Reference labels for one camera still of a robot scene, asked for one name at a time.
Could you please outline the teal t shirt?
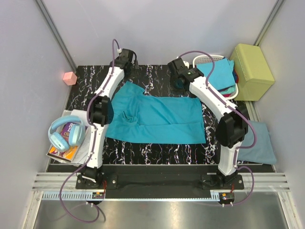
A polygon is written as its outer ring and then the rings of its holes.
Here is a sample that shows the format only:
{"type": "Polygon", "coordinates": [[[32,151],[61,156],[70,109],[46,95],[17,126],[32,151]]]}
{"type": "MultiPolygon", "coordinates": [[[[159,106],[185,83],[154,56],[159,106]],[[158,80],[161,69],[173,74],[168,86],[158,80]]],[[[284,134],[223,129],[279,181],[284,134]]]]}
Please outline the teal t shirt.
{"type": "Polygon", "coordinates": [[[190,97],[155,97],[131,82],[112,100],[114,117],[106,137],[143,144],[204,144],[201,102],[190,97]]]}

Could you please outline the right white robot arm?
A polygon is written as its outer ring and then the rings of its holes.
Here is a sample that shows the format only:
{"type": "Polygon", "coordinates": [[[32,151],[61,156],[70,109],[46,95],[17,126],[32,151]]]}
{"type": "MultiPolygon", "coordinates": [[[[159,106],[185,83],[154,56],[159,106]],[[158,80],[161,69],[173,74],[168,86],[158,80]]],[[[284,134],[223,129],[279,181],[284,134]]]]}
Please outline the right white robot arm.
{"type": "Polygon", "coordinates": [[[248,112],[244,106],[236,106],[225,99],[207,81],[196,67],[189,69],[181,58],[168,64],[171,82],[176,89],[184,89],[197,96],[217,118],[216,140],[221,145],[221,155],[214,183],[222,189],[229,188],[237,176],[237,155],[239,147],[248,132],[248,112]]]}

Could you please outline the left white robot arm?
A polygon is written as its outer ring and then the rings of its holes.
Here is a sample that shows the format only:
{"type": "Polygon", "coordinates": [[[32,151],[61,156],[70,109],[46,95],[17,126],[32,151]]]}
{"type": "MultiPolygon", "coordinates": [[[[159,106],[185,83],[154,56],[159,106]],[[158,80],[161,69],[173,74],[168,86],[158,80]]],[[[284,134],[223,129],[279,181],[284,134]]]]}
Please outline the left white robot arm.
{"type": "Polygon", "coordinates": [[[110,63],[109,71],[93,93],[87,109],[88,124],[91,127],[89,152],[84,165],[80,167],[77,189],[97,189],[103,187],[103,144],[109,124],[114,117],[112,97],[119,83],[138,66],[137,55],[129,49],[119,51],[119,56],[110,63]]]}

